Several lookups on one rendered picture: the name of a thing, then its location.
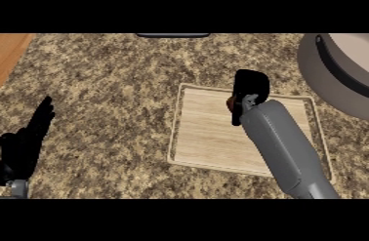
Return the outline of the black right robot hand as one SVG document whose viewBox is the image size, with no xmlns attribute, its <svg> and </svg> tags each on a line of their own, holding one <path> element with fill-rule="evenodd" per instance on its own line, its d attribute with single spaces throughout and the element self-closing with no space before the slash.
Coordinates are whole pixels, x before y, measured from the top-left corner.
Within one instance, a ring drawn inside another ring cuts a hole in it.
<svg viewBox="0 0 369 241">
<path fill-rule="evenodd" d="M 269 76 L 256 70 L 239 69 L 235 74 L 233 91 L 235 97 L 232 125 L 241 125 L 241 116 L 245 109 L 242 108 L 242 101 L 245 97 L 251 97 L 251 105 L 263 103 L 270 95 L 270 79 Z"/>
</svg>

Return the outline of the pale wooden tray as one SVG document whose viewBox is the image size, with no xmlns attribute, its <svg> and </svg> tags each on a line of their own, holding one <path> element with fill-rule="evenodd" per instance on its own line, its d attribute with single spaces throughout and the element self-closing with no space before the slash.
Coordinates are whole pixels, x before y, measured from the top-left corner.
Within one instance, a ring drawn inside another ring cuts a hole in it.
<svg viewBox="0 0 369 241">
<path fill-rule="evenodd" d="M 230 89 L 179 85 L 167 162 L 176 165 L 272 177 L 260 151 L 242 127 L 232 125 L 226 100 Z M 316 103 L 309 96 L 270 95 L 301 128 L 322 159 L 325 175 L 337 182 Z"/>
</svg>

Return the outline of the grey pot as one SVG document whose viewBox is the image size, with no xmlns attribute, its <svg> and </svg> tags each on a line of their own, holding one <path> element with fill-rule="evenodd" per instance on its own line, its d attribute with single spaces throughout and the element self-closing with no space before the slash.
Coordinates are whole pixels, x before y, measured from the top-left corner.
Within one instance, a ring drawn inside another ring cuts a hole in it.
<svg viewBox="0 0 369 241">
<path fill-rule="evenodd" d="M 347 115 L 369 121 L 369 33 L 307 33 L 297 62 L 322 100 Z"/>
</svg>

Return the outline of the dark grey appliance edge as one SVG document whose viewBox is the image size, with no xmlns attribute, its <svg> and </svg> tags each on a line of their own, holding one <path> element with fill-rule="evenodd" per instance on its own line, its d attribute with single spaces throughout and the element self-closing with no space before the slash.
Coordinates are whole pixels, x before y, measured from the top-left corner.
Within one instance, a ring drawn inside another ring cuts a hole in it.
<svg viewBox="0 0 369 241">
<path fill-rule="evenodd" d="M 210 33 L 136 33 L 139 37 L 146 38 L 204 38 Z"/>
</svg>

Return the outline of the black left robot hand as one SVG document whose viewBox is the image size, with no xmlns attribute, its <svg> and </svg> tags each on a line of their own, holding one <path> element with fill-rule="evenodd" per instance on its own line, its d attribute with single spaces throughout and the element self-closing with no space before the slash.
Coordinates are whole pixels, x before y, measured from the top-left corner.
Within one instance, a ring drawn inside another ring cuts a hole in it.
<svg viewBox="0 0 369 241">
<path fill-rule="evenodd" d="M 0 136 L 0 186 L 9 181 L 30 179 L 53 117 L 52 97 L 46 97 L 28 125 L 18 133 L 5 133 Z"/>
</svg>

